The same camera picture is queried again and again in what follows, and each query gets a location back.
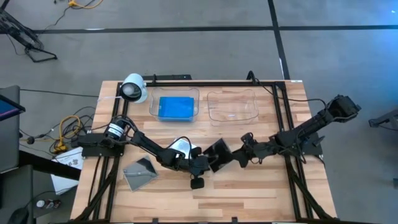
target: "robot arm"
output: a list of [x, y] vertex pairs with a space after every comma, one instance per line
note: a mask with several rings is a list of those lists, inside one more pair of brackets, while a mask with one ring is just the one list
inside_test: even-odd
[[241, 138], [243, 146], [233, 152], [233, 159], [239, 161], [241, 167], [246, 167], [253, 158], [258, 158], [261, 163], [265, 157], [275, 154], [301, 156], [300, 145], [310, 135], [332, 122], [345, 123], [355, 118], [360, 109], [348, 96], [338, 95], [317, 115], [290, 131], [271, 136], [269, 142], [257, 142], [252, 133], [245, 134]]
[[[134, 134], [130, 140], [123, 141], [123, 134], [125, 129], [132, 129]], [[154, 141], [150, 140], [145, 134], [138, 130], [134, 122], [127, 116], [117, 116], [108, 125], [104, 132], [105, 138], [100, 144], [112, 148], [114, 145], [132, 144], [140, 147], [148, 153], [155, 156], [156, 161], [162, 166], [182, 172], [189, 172], [193, 175], [191, 180], [191, 188], [197, 189], [204, 186], [204, 181], [198, 176], [203, 175], [205, 171], [209, 170], [209, 163], [207, 156], [200, 156], [201, 148], [196, 147], [190, 149], [189, 158], [185, 158], [185, 154], [175, 149], [162, 148]]]

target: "blue object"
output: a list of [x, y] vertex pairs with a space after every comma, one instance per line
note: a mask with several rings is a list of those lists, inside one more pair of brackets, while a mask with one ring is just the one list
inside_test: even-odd
[[193, 121], [194, 99], [187, 96], [161, 96], [159, 98], [160, 121]]

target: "concrete floor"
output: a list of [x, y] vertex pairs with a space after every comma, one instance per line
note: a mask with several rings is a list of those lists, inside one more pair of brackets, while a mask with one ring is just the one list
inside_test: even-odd
[[[391, 12], [398, 12], [394, 1], [274, 2], [280, 26], [398, 24], [398, 13]], [[65, 8], [65, 1], [11, 0], [6, 11], [31, 29], [43, 29]], [[68, 10], [53, 28], [238, 25], [271, 26], [267, 1], [104, 1], [96, 9]], [[396, 109], [398, 30], [282, 31], [281, 36], [291, 79], [304, 81], [309, 98], [328, 101], [344, 94], [363, 108], [349, 123], [332, 124], [320, 131], [326, 136], [322, 146], [338, 216], [396, 223], [398, 191], [392, 178], [398, 177], [398, 139], [393, 131], [369, 128], [368, 119]], [[132, 72], [242, 79], [253, 70], [261, 79], [282, 79], [273, 31], [44, 34], [40, 39], [59, 60], [32, 63], [26, 56], [16, 56], [7, 37], [0, 35], [1, 87], [20, 85], [96, 95], [103, 80], [122, 80]], [[21, 104], [27, 109], [21, 116], [21, 128], [39, 134], [78, 108], [95, 106], [96, 99], [22, 92]], [[321, 109], [316, 103], [310, 107], [313, 113]], [[34, 146], [48, 148], [47, 144]], [[52, 188], [48, 177], [40, 179], [46, 179], [42, 181], [46, 184], [36, 188], [36, 194]], [[64, 206], [40, 217], [38, 223], [66, 221], [73, 199], [74, 192], [67, 193], [62, 197]]]

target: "wooden tabletop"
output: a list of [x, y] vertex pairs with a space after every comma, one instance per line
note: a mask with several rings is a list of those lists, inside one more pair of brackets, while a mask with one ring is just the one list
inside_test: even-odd
[[[105, 81], [102, 84], [99, 98], [114, 96], [117, 81]], [[302, 82], [286, 81], [289, 98], [305, 100]], [[179, 89], [184, 87], [166, 87]], [[223, 138], [234, 151], [242, 146], [240, 137], [252, 132], [254, 138], [268, 141], [268, 137], [278, 132], [279, 127], [275, 113], [273, 97], [262, 87], [197, 87], [200, 91], [200, 109], [194, 123], [162, 123], [149, 114], [150, 100], [141, 104], [131, 103], [127, 115], [135, 122], [145, 135], [160, 144], [169, 145], [176, 137], [187, 136], [192, 144], [203, 150]], [[149, 96], [153, 88], [148, 88]], [[243, 91], [252, 89], [256, 94], [259, 116], [251, 123], [237, 126], [212, 126], [207, 109], [207, 93], [211, 91]], [[114, 100], [98, 102], [93, 127], [109, 123]], [[119, 107], [122, 111], [123, 100]], [[311, 117], [307, 102], [290, 102], [294, 125]], [[293, 221], [295, 220], [290, 196], [285, 162], [282, 156], [269, 156], [261, 165], [251, 164], [242, 169], [237, 161], [229, 163], [217, 173], [206, 172], [205, 188], [192, 190], [188, 173], [175, 172], [162, 167], [153, 156], [152, 163], [159, 172], [159, 177], [143, 188], [131, 192], [123, 177], [122, 169], [147, 155], [135, 146], [126, 146], [121, 158], [118, 180], [114, 196], [112, 222], [151, 222], [159, 218], [160, 222], [230, 222], [231, 217], [238, 217], [240, 222]], [[327, 213], [336, 216], [325, 168], [313, 156], [307, 156], [303, 165], [309, 191]], [[84, 161], [80, 182], [76, 192], [71, 218], [77, 217], [88, 203], [91, 181], [97, 158]], [[100, 178], [101, 165], [94, 192]], [[302, 216], [305, 217], [302, 194], [298, 190]], [[108, 191], [101, 204], [100, 218], [104, 217]]]

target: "white plastic part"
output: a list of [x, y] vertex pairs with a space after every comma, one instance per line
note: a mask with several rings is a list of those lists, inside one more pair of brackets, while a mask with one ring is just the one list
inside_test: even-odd
[[[135, 101], [135, 103], [142, 103], [147, 99], [148, 91], [146, 88], [146, 83], [144, 82], [142, 76], [136, 73], [132, 73], [124, 80], [122, 86], [126, 83], [134, 83], [140, 88], [141, 97], [137, 101]], [[131, 95], [132, 93], [134, 93], [134, 89], [131, 88], [122, 88], [122, 89], [123, 89], [122, 91], [124, 91], [126, 95]]]

